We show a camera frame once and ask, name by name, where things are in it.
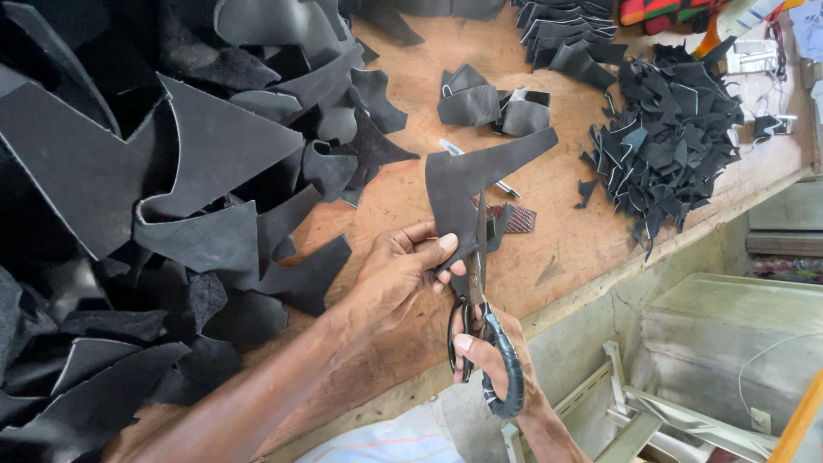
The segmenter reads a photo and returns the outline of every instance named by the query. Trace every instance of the scissor blade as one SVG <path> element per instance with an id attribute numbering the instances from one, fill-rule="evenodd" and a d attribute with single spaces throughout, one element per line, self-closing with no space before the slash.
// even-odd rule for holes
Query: scissor blade
<path id="1" fill-rule="evenodd" d="M 486 192 L 480 190 L 480 202 L 477 205 L 477 250 L 480 260 L 480 283 L 486 287 Z"/>

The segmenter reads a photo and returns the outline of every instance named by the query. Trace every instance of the wooden workbench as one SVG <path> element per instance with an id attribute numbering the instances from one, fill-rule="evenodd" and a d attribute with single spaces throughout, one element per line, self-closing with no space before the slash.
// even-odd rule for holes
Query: wooden workbench
<path id="1" fill-rule="evenodd" d="M 389 138 L 400 147 L 420 153 L 424 160 L 384 166 L 366 187 L 358 209 L 342 201 L 320 204 L 297 229 L 295 245 L 301 256 L 340 233 L 345 233 L 351 244 L 351 258 L 328 291 L 327 306 L 339 301 L 352 285 L 376 235 L 431 218 L 424 181 L 425 155 L 442 151 L 440 138 L 466 152 L 512 139 L 495 135 L 486 126 L 475 129 L 439 123 L 436 105 L 441 71 L 454 71 L 461 63 L 471 64 L 498 89 L 511 91 L 529 86 L 551 93 L 551 124 L 560 142 L 505 179 L 523 196 L 517 205 L 537 211 L 536 229 L 530 234 L 507 235 L 500 250 L 489 256 L 487 275 L 489 300 L 520 319 L 528 317 L 524 329 L 529 336 L 810 172 L 813 154 L 808 97 L 802 91 L 793 91 L 800 88 L 799 72 L 793 66 L 798 59 L 793 56 L 794 41 L 787 23 L 783 31 L 790 78 L 783 89 L 787 97 L 791 96 L 787 112 L 799 117 L 796 133 L 752 147 L 752 116 L 750 107 L 744 105 L 749 124 L 737 128 L 742 161 L 719 177 L 712 203 L 689 214 L 682 234 L 675 233 L 671 220 L 664 224 L 649 262 L 644 263 L 644 252 L 630 233 L 634 220 L 624 214 L 613 215 L 613 206 L 599 188 L 588 208 L 573 208 L 579 201 L 577 180 L 594 178 L 578 155 L 592 148 L 587 135 L 589 125 L 607 121 L 601 112 L 607 104 L 603 94 L 558 72 L 530 73 L 530 67 L 523 62 L 523 46 L 518 42 L 521 31 L 514 27 L 515 11 L 505 7 L 496 20 L 488 23 L 451 17 L 408 17 L 410 26 L 426 39 L 414 47 L 393 44 L 380 31 L 355 19 L 355 36 L 381 55 L 369 69 L 382 68 L 388 73 L 389 100 L 409 114 L 406 129 Z M 671 34 L 652 40 L 641 37 L 641 32 L 638 26 L 622 29 L 616 42 L 631 44 L 628 55 L 636 56 L 654 41 L 683 41 L 682 36 Z M 699 40 L 690 36 L 690 49 Z M 730 80 L 743 84 L 730 87 L 730 91 L 742 89 L 744 101 L 749 104 L 771 88 L 771 80 L 764 76 Z M 619 93 L 616 86 L 612 93 Z M 777 96 L 773 92 L 772 109 Z M 489 203 L 509 200 L 497 188 L 489 188 L 486 197 Z M 267 461 L 291 461 L 330 438 L 332 432 L 394 418 L 445 388 L 451 377 L 444 361 L 446 322 L 452 302 L 450 294 L 421 296 L 395 330 L 376 339 L 334 372 L 275 430 L 258 454 Z M 254 365 L 293 339 L 312 320 L 291 311 L 286 332 L 246 353 L 246 365 Z M 363 405 L 378 396 L 381 405 Z M 109 450 L 117 454 L 129 448 L 183 410 L 173 405 L 145 407 L 138 414 L 140 422 L 125 429 Z M 334 419 L 336 426 L 323 426 Z M 284 446 L 313 430 L 309 438 Z M 275 456 L 266 457 L 278 447 L 281 450 Z"/>

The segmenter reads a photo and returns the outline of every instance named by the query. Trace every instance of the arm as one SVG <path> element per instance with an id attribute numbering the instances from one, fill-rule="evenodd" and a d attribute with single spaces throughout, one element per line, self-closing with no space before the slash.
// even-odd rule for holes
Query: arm
<path id="1" fill-rule="evenodd" d="M 591 463 L 591 460 L 583 454 L 580 447 L 574 443 L 569 431 L 560 421 L 560 418 L 557 417 L 554 410 L 551 409 L 549 401 L 543 395 L 543 391 L 540 390 L 520 322 L 495 307 L 492 307 L 491 310 L 497 314 L 498 320 L 503 325 L 506 334 L 509 335 L 514 348 L 517 349 L 520 364 L 523 366 L 526 397 L 523 401 L 523 409 L 520 410 L 520 414 L 517 416 L 517 422 L 523 431 L 523 435 L 528 439 L 537 461 Z M 472 332 L 479 331 L 481 327 L 482 322 L 476 321 L 472 327 Z M 468 358 L 478 368 L 488 373 L 495 388 L 495 393 L 502 400 L 505 400 L 509 377 L 506 375 L 500 351 L 486 341 L 468 334 L 462 334 L 462 323 L 453 326 L 452 330 L 453 333 L 460 333 L 454 336 L 454 350 L 458 355 L 456 362 L 458 368 L 454 372 L 454 382 L 460 382 L 463 377 L 463 357 Z"/>
<path id="2" fill-rule="evenodd" d="M 352 290 L 285 348 L 228 380 L 121 461 L 250 461 L 280 422 L 376 335 L 396 326 L 420 291 L 443 290 L 431 269 L 457 249 L 434 222 L 374 240 Z M 452 271 L 465 273 L 462 262 Z"/>

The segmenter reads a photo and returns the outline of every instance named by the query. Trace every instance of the silver pen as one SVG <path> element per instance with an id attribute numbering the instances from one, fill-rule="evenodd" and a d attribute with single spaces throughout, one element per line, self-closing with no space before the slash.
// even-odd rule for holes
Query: silver pen
<path id="1" fill-rule="evenodd" d="M 455 156 L 460 156 L 462 154 L 466 154 L 465 152 L 463 152 L 462 149 L 460 149 L 460 148 L 454 146 L 453 144 L 449 143 L 449 141 L 446 140 L 445 138 L 440 139 L 440 146 L 445 148 L 446 151 L 452 153 Z M 499 186 L 500 189 L 502 189 L 503 191 L 505 191 L 508 194 L 511 194 L 515 198 L 517 198 L 517 199 L 521 198 L 521 196 L 518 194 L 518 192 L 514 191 L 514 188 L 508 186 L 504 181 L 501 180 L 501 181 L 497 182 L 495 185 Z"/>

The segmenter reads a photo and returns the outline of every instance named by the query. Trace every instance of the hand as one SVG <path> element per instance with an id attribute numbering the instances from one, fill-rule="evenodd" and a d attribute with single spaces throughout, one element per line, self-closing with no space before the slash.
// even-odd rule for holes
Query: hand
<path id="1" fill-rule="evenodd" d="M 479 306 L 474 306 L 475 316 L 472 322 L 472 333 L 480 334 L 484 321 L 481 318 L 482 314 Z M 523 368 L 523 381 L 525 383 L 525 400 L 523 401 L 523 408 L 520 410 L 518 417 L 536 416 L 551 411 L 548 407 L 548 400 L 543 395 L 540 386 L 537 384 L 537 375 L 534 372 L 534 364 L 532 363 L 531 355 L 528 352 L 526 345 L 526 337 L 523 335 L 523 327 L 520 326 L 520 321 L 513 316 L 498 310 L 492 306 L 491 311 L 497 315 L 497 319 L 503 326 L 503 330 L 509 336 L 514 349 L 517 350 L 520 358 L 520 365 Z M 474 362 L 477 368 L 486 372 L 491 378 L 491 384 L 495 388 L 495 394 L 501 400 L 505 400 L 506 392 L 509 387 L 509 376 L 506 374 L 505 365 L 503 364 L 503 356 L 497 348 L 482 339 L 478 339 L 469 334 L 463 334 L 463 320 L 460 317 L 454 317 L 454 324 L 452 325 L 452 335 L 454 336 L 454 352 L 456 354 L 454 382 L 460 382 L 463 379 L 463 365 L 464 358 L 468 358 Z"/>
<path id="2" fill-rule="evenodd" d="M 449 284 L 452 273 L 466 273 L 465 264 L 459 260 L 435 276 L 432 269 L 458 248 L 458 238 L 453 233 L 432 239 L 436 237 L 435 222 L 428 221 L 386 231 L 374 239 L 346 297 L 356 301 L 353 306 L 367 317 L 373 334 L 397 326 L 425 288 L 438 294 Z"/>

